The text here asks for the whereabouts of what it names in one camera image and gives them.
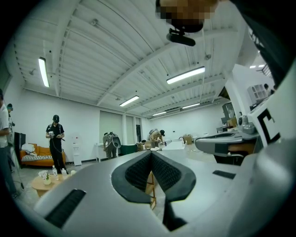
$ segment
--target cardboard box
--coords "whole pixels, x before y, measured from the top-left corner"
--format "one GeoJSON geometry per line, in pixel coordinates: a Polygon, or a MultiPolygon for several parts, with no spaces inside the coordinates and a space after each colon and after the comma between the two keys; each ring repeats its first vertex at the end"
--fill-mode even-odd
{"type": "Polygon", "coordinates": [[[227,120],[227,125],[228,127],[237,127],[237,121],[236,121],[236,117],[230,119],[230,120],[227,120]]]}
{"type": "Polygon", "coordinates": [[[192,144],[192,136],[191,135],[184,135],[183,139],[184,139],[184,141],[187,141],[187,145],[192,144]]]}
{"type": "Polygon", "coordinates": [[[138,143],[138,151],[143,151],[144,150],[144,143],[138,143]]]}
{"type": "Polygon", "coordinates": [[[152,143],[151,141],[145,142],[145,149],[151,149],[152,148],[152,143]]]}

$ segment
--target black pants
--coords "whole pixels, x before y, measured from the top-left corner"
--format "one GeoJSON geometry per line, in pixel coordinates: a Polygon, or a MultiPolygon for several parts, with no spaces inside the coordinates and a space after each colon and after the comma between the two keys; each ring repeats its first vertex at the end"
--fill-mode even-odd
{"type": "Polygon", "coordinates": [[[10,152],[10,148],[8,146],[4,148],[0,148],[0,170],[5,180],[7,189],[11,194],[14,194],[17,192],[17,190],[15,188],[15,185],[11,176],[11,172],[9,169],[9,165],[8,165],[8,157],[7,157],[8,150],[10,152]]]}
{"type": "Polygon", "coordinates": [[[12,172],[12,166],[14,166],[14,163],[12,161],[11,147],[13,147],[13,145],[12,144],[8,144],[8,147],[7,147],[7,158],[8,158],[9,169],[12,172]]]}
{"type": "Polygon", "coordinates": [[[116,152],[117,148],[113,145],[113,143],[110,143],[106,150],[108,160],[116,158],[116,152]]]}
{"type": "Polygon", "coordinates": [[[52,159],[54,160],[57,173],[61,174],[63,168],[66,170],[66,167],[63,162],[63,157],[62,157],[62,148],[59,146],[54,147],[53,145],[50,145],[49,149],[52,155],[52,159]]]}

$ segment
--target striped cushion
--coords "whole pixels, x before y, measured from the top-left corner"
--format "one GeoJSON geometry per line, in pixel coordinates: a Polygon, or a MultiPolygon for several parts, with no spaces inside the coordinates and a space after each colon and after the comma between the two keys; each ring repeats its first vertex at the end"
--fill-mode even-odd
{"type": "Polygon", "coordinates": [[[26,155],[26,156],[23,157],[22,162],[51,160],[51,159],[52,159],[52,156],[30,156],[30,155],[26,155]]]}

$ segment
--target white t-shirt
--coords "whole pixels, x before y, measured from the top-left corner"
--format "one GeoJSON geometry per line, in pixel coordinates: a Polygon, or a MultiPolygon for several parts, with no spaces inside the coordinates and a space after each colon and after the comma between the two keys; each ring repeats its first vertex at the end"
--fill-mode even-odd
{"type": "MultiPolygon", "coordinates": [[[[3,104],[0,108],[0,130],[3,130],[5,128],[9,128],[8,123],[8,110],[6,106],[3,104]]],[[[1,136],[0,137],[0,148],[4,148],[8,145],[7,143],[7,136],[1,136]]]]}

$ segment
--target wooden coffee table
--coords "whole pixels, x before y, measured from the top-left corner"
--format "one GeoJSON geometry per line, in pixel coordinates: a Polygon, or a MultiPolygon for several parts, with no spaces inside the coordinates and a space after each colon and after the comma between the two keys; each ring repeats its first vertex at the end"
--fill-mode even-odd
{"type": "Polygon", "coordinates": [[[51,190],[53,187],[59,185],[60,183],[62,183],[64,181],[62,175],[58,175],[58,176],[59,176],[59,180],[56,180],[53,175],[50,175],[51,184],[49,184],[49,185],[45,185],[43,183],[43,178],[38,176],[35,179],[33,179],[32,183],[31,183],[32,188],[35,189],[37,191],[38,196],[41,197],[47,191],[51,190]]]}

